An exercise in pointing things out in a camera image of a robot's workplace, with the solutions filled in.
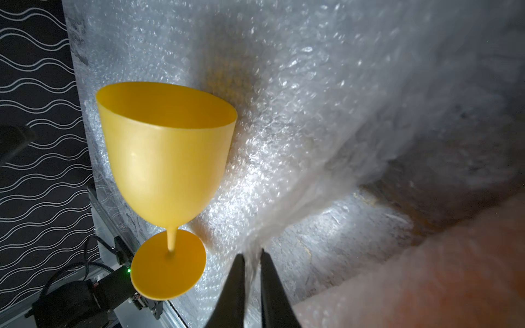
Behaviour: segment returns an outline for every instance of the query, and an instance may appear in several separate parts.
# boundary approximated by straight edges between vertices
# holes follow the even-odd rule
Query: yellow wine glass
[[[204,272],[204,245],[178,228],[217,191],[237,112],[209,93],[156,82],[105,86],[97,104],[119,191],[137,214],[166,229],[137,251],[131,281],[149,299],[172,299]]]

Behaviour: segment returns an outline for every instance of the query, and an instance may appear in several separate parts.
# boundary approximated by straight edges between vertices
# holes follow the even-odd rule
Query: wavy line pattern
[[[69,129],[73,128],[75,125],[77,125],[80,122],[82,122],[82,116],[77,117],[73,122],[71,122],[69,124],[58,124],[58,123],[53,122],[52,120],[48,120],[48,119],[35,119],[35,120],[32,120],[29,123],[27,123],[27,126],[32,128],[32,127],[37,126],[37,125],[45,124],[45,125],[51,125],[55,129],[69,130]]]
[[[89,257],[88,259],[91,260],[92,258],[96,257],[97,255],[98,255],[98,254],[95,253],[94,255],[92,255],[91,257]],[[3,306],[2,308],[0,308],[0,312],[3,311],[3,310],[6,309],[6,308],[12,306],[12,305],[17,304],[17,303],[18,303],[17,301],[18,301],[20,298],[22,298],[22,296],[24,296],[24,295],[26,295],[26,294],[29,294],[29,293],[34,294],[34,293],[36,293],[36,292],[39,292],[43,287],[44,287],[44,285],[40,285],[40,286],[37,286],[37,287],[28,288],[28,289],[26,289],[25,291],[23,291],[23,292],[17,294],[16,296],[13,297],[13,299],[12,299],[8,304],[6,304],[6,305]]]
[[[74,188],[78,188],[78,187],[84,186],[86,184],[86,182],[89,181],[92,177],[93,177],[93,174],[90,174],[83,181],[78,182],[78,183],[67,183],[67,182],[55,183],[53,185],[50,185],[45,191],[41,192],[38,195],[34,195],[34,196],[9,195],[9,196],[0,198],[0,205],[3,204],[3,203],[8,202],[10,200],[17,200],[17,199],[19,199],[19,200],[39,200],[39,199],[42,199],[42,198],[46,197],[51,191],[53,191],[56,188],[68,187],[68,188],[74,189]]]
[[[38,246],[38,247],[34,247],[34,248],[31,248],[31,249],[28,249],[26,251],[24,251],[16,260],[12,261],[11,263],[9,264],[5,264],[3,266],[0,266],[0,269],[1,270],[6,270],[6,269],[9,269],[9,268],[12,268],[13,266],[17,265],[18,263],[20,263],[20,261],[22,261],[22,259],[24,257],[26,257],[28,254],[31,254],[33,252],[36,252],[36,251],[39,251],[39,250],[50,250],[50,249],[54,249],[56,248],[58,245],[60,245],[64,240],[67,239],[67,237],[69,236],[73,236],[73,235],[76,235],[77,233],[78,234],[84,234],[86,232],[93,232],[93,229],[94,227],[91,227],[91,228],[88,228],[88,229],[85,229],[85,230],[73,230],[73,231],[70,231],[68,232],[67,234],[63,235],[62,238],[57,241],[56,243],[52,244],[52,245],[47,245],[47,246]]]
[[[45,144],[45,145],[38,144],[38,143],[31,143],[29,146],[33,147],[33,148],[36,148],[36,149],[41,149],[41,150],[53,149],[56,146],[58,146],[62,141],[65,141],[65,140],[77,140],[77,141],[80,141],[82,143],[88,143],[86,138],[82,138],[81,136],[77,136],[76,134],[63,134],[60,137],[58,137],[57,140],[55,140],[55,141],[53,141],[51,143],[48,143],[48,144]]]
[[[60,60],[55,59],[55,58],[46,57],[46,58],[42,58],[41,60],[37,61],[34,64],[24,65],[24,64],[19,64],[17,62],[14,62],[14,61],[10,60],[9,58],[5,57],[4,55],[0,54],[0,61],[8,64],[9,66],[11,66],[14,69],[17,69],[17,70],[19,70],[21,72],[34,72],[34,71],[42,68],[45,65],[55,65],[55,66],[58,66],[60,68],[63,68],[66,72],[75,75],[75,71],[73,71],[73,69],[71,67],[67,66],[66,64],[64,64],[63,62],[61,62]]]
[[[14,31],[14,32],[2,34],[3,32],[6,32],[6,31]],[[38,48],[40,48],[42,50],[45,50],[45,51],[53,51],[53,52],[54,51],[59,51],[60,49],[64,48],[65,46],[69,46],[69,42],[68,42],[67,38],[66,39],[62,39],[62,40],[60,40],[59,42],[57,42],[57,43],[55,43],[53,45],[49,45],[49,44],[42,43],[42,42],[38,41],[31,34],[29,34],[28,32],[22,31],[21,29],[14,28],[14,27],[6,27],[6,28],[3,28],[3,29],[0,29],[0,40],[2,40],[3,38],[5,38],[7,36],[18,36],[18,37],[24,38],[24,39],[30,41],[35,46],[37,46]]]
[[[77,82],[75,80],[69,82],[66,86],[63,86],[61,88],[54,88],[54,87],[50,87],[47,84],[43,83],[42,81],[34,79],[34,78],[21,78],[21,79],[18,79],[16,81],[14,81],[13,83],[11,83],[8,86],[0,86],[0,93],[8,93],[8,92],[15,91],[19,87],[21,87],[23,85],[26,85],[26,84],[32,84],[32,85],[35,85],[35,86],[39,86],[39,87],[41,87],[42,89],[44,89],[44,90],[46,90],[48,92],[57,93],[57,94],[58,93],[66,93],[69,90],[71,90],[72,88],[77,86]]]
[[[46,17],[47,19],[49,19],[50,21],[55,23],[58,27],[60,27],[62,30],[67,31],[66,24],[64,24],[61,21],[59,21],[58,18],[55,17],[52,13],[50,13],[47,10],[42,9],[42,8],[31,7],[31,8],[28,8],[28,9],[24,10],[21,13],[10,13],[10,12],[6,12],[5,10],[0,9],[0,13],[1,13],[0,17],[4,17],[5,19],[9,19],[9,20],[12,20],[14,22],[22,22],[22,21],[24,21],[24,20],[26,20],[26,19],[28,19],[28,18],[30,18],[32,16]],[[25,16],[21,17],[21,18],[13,18],[13,16],[17,17],[17,16],[23,16],[23,15],[25,15]]]
[[[45,236],[48,232],[51,232],[51,231],[64,231],[64,230],[69,230],[70,228],[73,228],[75,227],[77,224],[79,224],[83,218],[85,217],[89,217],[89,213],[87,214],[84,214],[80,217],[78,217],[78,219],[73,222],[72,224],[70,224],[69,226],[66,226],[66,227],[49,227],[47,229],[44,229],[42,230],[35,238],[33,238],[32,240],[30,241],[27,241],[27,242],[23,242],[21,244],[6,244],[6,245],[2,245],[0,246],[0,251],[6,251],[8,249],[16,249],[16,248],[26,248],[28,246],[31,246],[33,244],[36,244],[36,242],[38,242],[40,240],[40,238],[42,238],[43,236]]]
[[[88,148],[84,148],[81,150],[78,154],[73,156],[64,156],[58,153],[48,153],[45,155],[40,156],[36,161],[32,162],[31,164],[26,165],[15,165],[15,164],[4,164],[4,167],[11,168],[13,170],[17,171],[24,171],[24,170],[30,170],[32,168],[36,168],[40,163],[42,163],[45,160],[48,160],[50,158],[59,158],[63,161],[74,161],[82,157],[82,155],[86,154],[88,152]]]
[[[67,200],[64,200],[63,202],[59,202],[59,203],[41,202],[41,203],[38,203],[36,205],[33,205],[31,208],[29,208],[27,211],[25,211],[25,213],[23,213],[23,214],[21,214],[19,216],[15,216],[15,217],[12,217],[12,218],[0,218],[0,223],[14,223],[14,222],[21,221],[21,220],[25,219],[33,211],[35,211],[35,210],[37,210],[39,208],[46,207],[46,206],[49,206],[49,207],[64,206],[64,205],[69,204],[78,195],[85,195],[87,193],[88,193],[87,190],[79,190],[79,191],[75,192],[74,194],[72,194]]]
[[[96,250],[97,246],[91,248],[91,249],[88,249],[88,254],[93,252],[94,250]],[[69,258],[65,261],[65,263],[68,263],[69,261],[71,261],[71,259],[73,259],[75,256],[78,256],[80,254],[83,253],[83,249],[81,250],[78,250],[74,253],[72,253]],[[40,262],[39,264],[36,264],[34,266],[31,266],[31,267],[23,267],[23,268],[17,268],[16,270],[13,270],[11,272],[9,272],[8,274],[6,274],[5,276],[2,277],[2,279],[0,279],[0,284],[2,284],[2,282],[4,282],[7,278],[11,277],[12,275],[14,274],[19,274],[21,272],[24,272],[24,271],[31,271],[31,270],[34,270],[34,269],[38,269],[39,267],[42,267],[43,265],[45,265],[47,263],[47,261],[49,261],[51,257],[48,257],[46,258],[44,261]],[[21,288],[27,286],[31,280],[33,280],[36,276],[38,276],[39,274],[41,273],[44,273],[46,271],[54,271],[54,270],[57,270],[57,269],[60,269],[64,266],[63,263],[57,265],[57,266],[54,266],[54,267],[47,267],[47,268],[44,268],[44,269],[40,269],[38,271],[36,271],[35,273],[33,273],[25,282],[21,283],[20,285],[18,286],[15,286],[15,287],[11,287],[11,288],[5,288],[5,289],[0,289],[0,294],[4,294],[4,293],[12,293],[12,292],[15,292],[17,290],[20,290]]]
[[[83,244],[93,234],[83,188],[93,174],[79,130],[81,108],[70,99],[77,84],[61,1],[39,6],[0,9],[0,68],[9,73],[0,79],[0,123],[23,120],[39,138],[0,171],[0,312],[38,293],[57,269],[83,260]],[[17,45],[28,50],[18,54]],[[55,74],[48,79],[47,72]],[[64,114],[73,115],[72,122],[61,123]],[[88,254],[100,258],[98,246]]]
[[[38,108],[25,106],[14,100],[7,100],[7,99],[0,100],[0,107],[7,107],[7,106],[16,107],[29,114],[44,114],[44,113],[47,113],[51,108],[55,106],[59,106],[59,105],[65,105],[65,106],[73,108],[76,111],[79,111],[79,112],[81,111],[80,106],[75,105],[74,103],[66,99],[55,99],[55,100],[50,101],[47,105],[43,107],[38,107]]]
[[[0,194],[12,191],[16,187],[18,187],[19,185],[21,185],[22,183],[24,183],[24,182],[26,182],[26,181],[28,181],[30,179],[38,178],[38,179],[48,180],[48,181],[60,179],[61,177],[65,176],[69,171],[74,170],[76,168],[81,168],[81,169],[89,170],[89,171],[91,170],[91,166],[84,165],[84,164],[73,164],[73,165],[70,165],[70,166],[66,167],[62,172],[60,172],[59,174],[56,174],[56,175],[44,175],[44,174],[39,174],[39,173],[31,173],[31,174],[28,174],[26,176],[21,177],[15,183],[13,183],[13,184],[11,184],[11,185],[9,185],[7,187],[0,188]]]
[[[85,210],[89,210],[90,208],[91,208],[90,204],[86,205],[85,207],[80,207],[80,208],[66,207],[66,208],[63,208],[60,211],[58,211],[55,215],[53,215],[53,217],[51,219],[49,219],[47,221],[38,222],[38,223],[26,222],[26,223],[19,224],[19,225],[15,226],[15,227],[11,228],[11,230],[9,230],[8,232],[6,232],[6,234],[4,234],[2,237],[0,237],[0,242],[6,240],[12,234],[14,234],[16,231],[18,231],[20,229],[28,228],[28,227],[45,227],[47,225],[52,224],[57,218],[60,217],[60,215],[62,215],[64,213],[83,212]]]

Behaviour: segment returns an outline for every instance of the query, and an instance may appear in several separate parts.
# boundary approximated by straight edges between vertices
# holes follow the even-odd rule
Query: plastic sheet
[[[295,306],[303,328],[522,327],[525,194]]]
[[[505,113],[503,90],[518,83],[512,71],[525,54],[516,42],[522,27],[515,23],[509,32],[507,25],[518,1],[63,3],[97,193],[140,241],[161,230],[138,217],[115,186],[96,91],[121,81],[181,84],[223,98],[239,113],[222,185],[184,227],[208,252],[199,283],[173,301],[190,326],[206,322],[238,252],[251,259],[251,278],[266,246],[293,303],[399,252],[411,242],[412,223],[356,186],[394,170],[389,163],[399,155],[408,151],[410,158],[419,137],[449,135],[440,122],[456,122],[459,103],[490,112],[497,128],[515,120]],[[495,130],[480,129],[479,121],[468,120],[470,135],[493,140]],[[441,150],[432,148],[437,166],[447,167]],[[490,164],[495,169],[478,173],[475,188],[519,173]],[[436,179],[456,179],[449,173]],[[426,182],[387,177],[394,186]],[[258,297],[254,284],[247,326],[260,320]]]

